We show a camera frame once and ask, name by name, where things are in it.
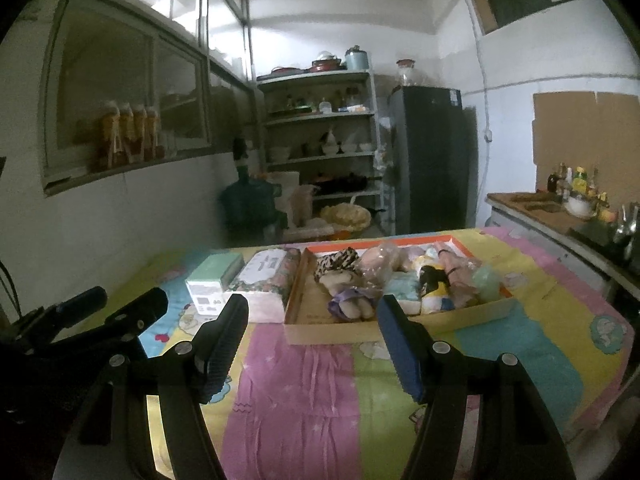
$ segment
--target shelf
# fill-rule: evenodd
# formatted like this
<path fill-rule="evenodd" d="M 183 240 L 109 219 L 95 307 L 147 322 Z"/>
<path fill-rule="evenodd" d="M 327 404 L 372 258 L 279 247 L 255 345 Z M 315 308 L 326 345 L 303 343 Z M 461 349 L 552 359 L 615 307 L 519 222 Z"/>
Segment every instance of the shelf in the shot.
<path fill-rule="evenodd" d="M 309 72 L 306 74 L 274 77 L 273 79 L 258 81 L 257 85 L 260 90 L 267 92 L 289 86 L 310 84 L 331 85 L 349 81 L 366 81 L 367 77 L 369 77 L 369 70 L 331 70 L 328 72 Z"/>
<path fill-rule="evenodd" d="M 376 152 L 341 153 L 340 155 L 304 156 L 303 158 L 290 158 L 285 162 L 269 162 L 267 166 L 284 166 L 285 164 L 297 164 L 299 162 L 311 162 L 313 160 L 329 160 L 330 158 L 351 158 L 352 156 L 373 156 Z"/>
<path fill-rule="evenodd" d="M 351 198 L 352 196 L 376 196 L 380 194 L 379 189 L 363 189 L 350 193 L 332 193 L 331 195 L 314 195 L 314 200 L 331 200 L 332 198 Z"/>
<path fill-rule="evenodd" d="M 169 110 L 173 110 L 174 108 L 178 108 L 182 105 L 188 105 L 190 103 L 194 103 L 198 100 L 197 97 L 190 97 L 189 99 L 185 99 L 184 101 L 178 101 L 177 103 L 172 103 L 167 106 L 160 105 L 160 113 L 168 112 Z"/>
<path fill-rule="evenodd" d="M 304 123 L 306 121 L 326 121 L 329 119 L 340 119 L 345 117 L 371 117 L 373 112 L 331 112 L 330 114 L 305 114 L 295 117 L 286 117 L 283 119 L 274 119 L 273 121 L 266 121 L 263 123 L 263 126 L 277 126 L 278 124 L 289 124 L 289 123 Z"/>

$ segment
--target white wall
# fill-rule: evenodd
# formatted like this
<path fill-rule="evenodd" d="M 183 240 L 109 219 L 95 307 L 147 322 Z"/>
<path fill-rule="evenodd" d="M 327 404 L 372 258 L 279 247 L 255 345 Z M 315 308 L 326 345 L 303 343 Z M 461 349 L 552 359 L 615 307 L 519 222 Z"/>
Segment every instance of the white wall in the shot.
<path fill-rule="evenodd" d="M 340 58 L 354 44 L 378 74 L 394 75 L 396 60 L 437 82 L 438 45 L 427 0 L 250 0 L 257 75 L 276 66 L 307 68 L 320 51 Z"/>
<path fill-rule="evenodd" d="M 480 34 L 493 137 L 487 162 L 482 75 L 468 7 L 465 0 L 430 1 L 441 82 L 462 90 L 463 107 L 478 133 L 481 200 L 475 221 L 472 216 L 469 221 L 482 226 L 491 212 L 484 202 L 487 193 L 535 190 L 533 94 L 577 90 L 640 95 L 640 62 L 602 0 L 574 0 Z"/>
<path fill-rule="evenodd" d="M 46 197 L 40 77 L 57 0 L 39 0 L 0 45 L 0 258 L 28 312 L 94 285 L 114 291 L 153 255 L 220 246 L 217 196 L 237 174 L 230 153 L 118 174 Z M 15 313 L 0 292 L 11 320 Z"/>

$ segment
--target refrigerator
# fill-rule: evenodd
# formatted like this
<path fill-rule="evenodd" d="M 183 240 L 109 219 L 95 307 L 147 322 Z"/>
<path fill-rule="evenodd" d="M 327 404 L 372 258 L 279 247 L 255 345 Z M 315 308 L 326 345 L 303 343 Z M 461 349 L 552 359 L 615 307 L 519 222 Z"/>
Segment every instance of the refrigerator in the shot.
<path fill-rule="evenodd" d="M 464 228 L 472 142 L 460 91 L 399 87 L 389 107 L 396 234 Z"/>

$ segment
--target countertop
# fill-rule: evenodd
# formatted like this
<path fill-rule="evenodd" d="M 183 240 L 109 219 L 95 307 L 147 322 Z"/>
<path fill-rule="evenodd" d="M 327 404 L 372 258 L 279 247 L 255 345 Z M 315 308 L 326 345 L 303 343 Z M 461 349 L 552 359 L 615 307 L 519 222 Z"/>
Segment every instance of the countertop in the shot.
<path fill-rule="evenodd" d="M 564 210 L 547 212 L 544 210 L 530 210 L 526 205 L 537 202 L 548 202 L 548 193 L 489 193 L 486 202 L 507 215 L 519 220 L 548 238 L 556 241 L 562 247 L 580 256 L 581 259 L 610 276 L 619 283 L 636 300 L 640 301 L 640 279 L 613 264 L 602 254 L 569 235 L 569 229 L 580 227 L 584 220 L 575 218 Z"/>

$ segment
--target blue canister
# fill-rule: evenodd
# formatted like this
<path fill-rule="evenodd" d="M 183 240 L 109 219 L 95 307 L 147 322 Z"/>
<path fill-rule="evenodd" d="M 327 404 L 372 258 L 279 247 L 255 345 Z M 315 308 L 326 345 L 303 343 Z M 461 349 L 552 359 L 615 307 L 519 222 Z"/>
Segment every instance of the blue canister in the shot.
<path fill-rule="evenodd" d="M 360 50 L 360 46 L 352 46 L 344 55 L 347 63 L 347 70 L 367 70 L 369 68 L 369 58 L 364 50 Z"/>

